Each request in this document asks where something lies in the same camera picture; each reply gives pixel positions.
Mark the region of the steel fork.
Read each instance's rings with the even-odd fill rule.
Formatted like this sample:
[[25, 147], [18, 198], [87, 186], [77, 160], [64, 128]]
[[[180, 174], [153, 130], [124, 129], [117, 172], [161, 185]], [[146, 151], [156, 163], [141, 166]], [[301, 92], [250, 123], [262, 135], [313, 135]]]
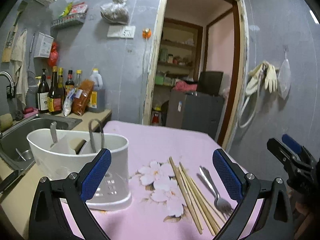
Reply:
[[217, 211], [221, 213], [223, 218], [227, 220], [230, 217], [230, 215], [233, 213], [234, 209], [232, 208], [231, 204], [227, 200], [225, 200], [220, 196], [220, 193], [213, 182], [210, 172], [203, 166], [200, 166], [199, 170], [200, 170], [200, 175], [202, 177], [202, 180], [204, 181], [204, 184], [214, 196], [213, 204], [215, 208], [217, 209]]

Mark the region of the white plastic utensil caddy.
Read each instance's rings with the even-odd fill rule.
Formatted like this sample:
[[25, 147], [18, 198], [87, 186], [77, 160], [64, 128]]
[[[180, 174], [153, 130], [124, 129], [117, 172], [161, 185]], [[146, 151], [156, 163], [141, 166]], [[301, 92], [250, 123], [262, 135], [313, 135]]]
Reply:
[[[104, 148], [111, 152], [112, 160], [94, 197], [87, 201], [90, 209], [116, 211], [129, 207], [132, 193], [129, 188], [129, 141], [118, 134], [104, 133]], [[27, 135], [30, 149], [38, 168], [51, 180], [66, 178], [80, 172], [97, 153], [91, 150], [89, 132], [57, 130], [57, 143], [53, 144], [50, 129], [42, 128]]]

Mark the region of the steel bowl in sink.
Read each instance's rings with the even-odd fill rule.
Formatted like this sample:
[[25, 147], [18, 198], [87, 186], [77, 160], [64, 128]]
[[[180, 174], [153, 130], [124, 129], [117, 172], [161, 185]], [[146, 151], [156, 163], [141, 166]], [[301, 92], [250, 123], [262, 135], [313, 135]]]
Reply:
[[15, 151], [18, 154], [16, 161], [29, 161], [34, 158], [33, 153], [30, 149], [21, 152], [19, 149], [15, 148]]

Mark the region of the clear hanging plastic bag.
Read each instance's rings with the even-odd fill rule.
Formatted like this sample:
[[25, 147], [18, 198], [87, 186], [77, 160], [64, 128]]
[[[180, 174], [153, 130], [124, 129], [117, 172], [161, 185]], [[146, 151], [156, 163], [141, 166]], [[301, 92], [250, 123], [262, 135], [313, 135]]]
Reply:
[[287, 51], [284, 53], [284, 61], [278, 73], [278, 94], [286, 100], [291, 87], [291, 69], [289, 59], [287, 58]]

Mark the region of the cream rubber gloves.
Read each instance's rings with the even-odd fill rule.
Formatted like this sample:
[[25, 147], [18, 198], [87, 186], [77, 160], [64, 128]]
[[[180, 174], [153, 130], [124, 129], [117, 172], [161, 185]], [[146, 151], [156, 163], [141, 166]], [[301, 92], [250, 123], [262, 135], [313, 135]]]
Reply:
[[267, 61], [263, 61], [253, 70], [249, 71], [249, 82], [245, 89], [245, 95], [251, 96], [258, 91], [258, 84], [264, 84], [264, 89], [270, 93], [278, 89], [277, 68]]

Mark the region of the pink soap dish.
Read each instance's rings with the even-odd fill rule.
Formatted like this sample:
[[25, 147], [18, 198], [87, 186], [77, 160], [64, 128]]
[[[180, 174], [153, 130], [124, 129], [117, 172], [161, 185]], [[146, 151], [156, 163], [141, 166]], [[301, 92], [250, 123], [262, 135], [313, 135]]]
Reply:
[[33, 115], [37, 115], [39, 113], [39, 110], [38, 109], [36, 109], [36, 108], [34, 108], [34, 107], [28, 107], [28, 108], [25, 108], [24, 110], [23, 110], [23, 117], [25, 118], [25, 119], [27, 119], [27, 118], [29, 118], [29, 117], [31, 117], [31, 116], [33, 116]]

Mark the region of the black monitor box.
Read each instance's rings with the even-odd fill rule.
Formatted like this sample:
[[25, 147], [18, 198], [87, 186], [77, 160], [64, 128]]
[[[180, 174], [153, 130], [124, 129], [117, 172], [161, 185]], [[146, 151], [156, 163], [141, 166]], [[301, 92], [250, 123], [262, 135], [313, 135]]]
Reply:
[[197, 91], [211, 96], [218, 96], [222, 78], [223, 72], [202, 72], [198, 80]]

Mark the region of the white seasoning bag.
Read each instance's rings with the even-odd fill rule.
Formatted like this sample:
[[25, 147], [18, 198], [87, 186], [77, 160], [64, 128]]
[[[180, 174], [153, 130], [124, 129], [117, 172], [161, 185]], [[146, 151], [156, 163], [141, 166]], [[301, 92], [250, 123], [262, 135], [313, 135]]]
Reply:
[[71, 113], [74, 96], [75, 96], [75, 88], [72, 88], [68, 92], [68, 94], [65, 98], [65, 101], [63, 103], [63, 115], [64, 116], [68, 116]]

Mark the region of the orange spice bag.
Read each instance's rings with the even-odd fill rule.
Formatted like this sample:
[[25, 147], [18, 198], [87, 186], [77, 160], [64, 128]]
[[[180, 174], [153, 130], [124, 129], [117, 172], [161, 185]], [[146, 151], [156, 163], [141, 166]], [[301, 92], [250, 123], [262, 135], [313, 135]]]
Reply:
[[76, 94], [72, 104], [72, 112], [77, 115], [83, 115], [91, 98], [94, 88], [94, 81], [85, 79], [80, 87], [76, 90]]

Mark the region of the soy sauce bottle red label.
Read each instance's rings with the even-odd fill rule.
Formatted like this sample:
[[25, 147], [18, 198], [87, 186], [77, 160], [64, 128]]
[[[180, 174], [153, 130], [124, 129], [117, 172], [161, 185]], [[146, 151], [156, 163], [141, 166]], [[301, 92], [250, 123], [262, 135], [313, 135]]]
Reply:
[[74, 88], [73, 71], [68, 71], [67, 81], [65, 83], [65, 96]]

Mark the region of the wooden shelf unit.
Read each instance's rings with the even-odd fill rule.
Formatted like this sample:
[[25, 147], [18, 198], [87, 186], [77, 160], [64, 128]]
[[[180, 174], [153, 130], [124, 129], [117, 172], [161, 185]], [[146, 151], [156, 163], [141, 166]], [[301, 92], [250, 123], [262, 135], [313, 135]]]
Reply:
[[171, 89], [183, 79], [197, 81], [200, 70], [203, 27], [165, 18], [155, 59], [149, 124], [161, 124], [161, 106]]

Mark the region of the red plastic bag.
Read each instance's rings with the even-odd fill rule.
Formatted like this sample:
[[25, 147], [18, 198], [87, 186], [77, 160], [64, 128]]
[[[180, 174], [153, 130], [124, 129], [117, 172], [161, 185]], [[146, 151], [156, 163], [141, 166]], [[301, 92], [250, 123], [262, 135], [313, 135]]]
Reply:
[[54, 41], [47, 59], [48, 66], [54, 67], [59, 59], [58, 44]]

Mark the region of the hanging dirty cloth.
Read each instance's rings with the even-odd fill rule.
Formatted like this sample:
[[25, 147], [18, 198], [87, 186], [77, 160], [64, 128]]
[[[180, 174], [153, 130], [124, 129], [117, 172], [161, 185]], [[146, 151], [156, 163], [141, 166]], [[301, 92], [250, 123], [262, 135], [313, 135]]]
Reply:
[[29, 89], [27, 68], [25, 64], [27, 33], [27, 29], [24, 29], [21, 35], [17, 38], [10, 59], [14, 67], [16, 98], [20, 100], [23, 108], [27, 105], [25, 98]]

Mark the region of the wooden door frame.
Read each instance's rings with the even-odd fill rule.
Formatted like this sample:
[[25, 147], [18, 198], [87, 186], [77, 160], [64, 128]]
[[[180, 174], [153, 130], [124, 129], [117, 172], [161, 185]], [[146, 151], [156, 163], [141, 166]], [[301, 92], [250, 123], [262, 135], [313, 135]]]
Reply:
[[205, 71], [224, 71], [229, 90], [217, 143], [229, 149], [236, 132], [240, 94], [247, 73], [250, 0], [160, 0], [151, 38], [151, 57], [140, 123], [151, 119], [157, 70], [197, 81]]

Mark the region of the grey wall shelf basket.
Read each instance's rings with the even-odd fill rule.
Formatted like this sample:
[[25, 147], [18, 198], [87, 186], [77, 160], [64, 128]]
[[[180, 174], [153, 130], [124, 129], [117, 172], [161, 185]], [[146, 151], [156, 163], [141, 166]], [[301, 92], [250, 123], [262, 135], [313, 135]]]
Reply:
[[74, 25], [84, 24], [86, 13], [76, 13], [58, 18], [52, 21], [51, 28], [63, 29]]

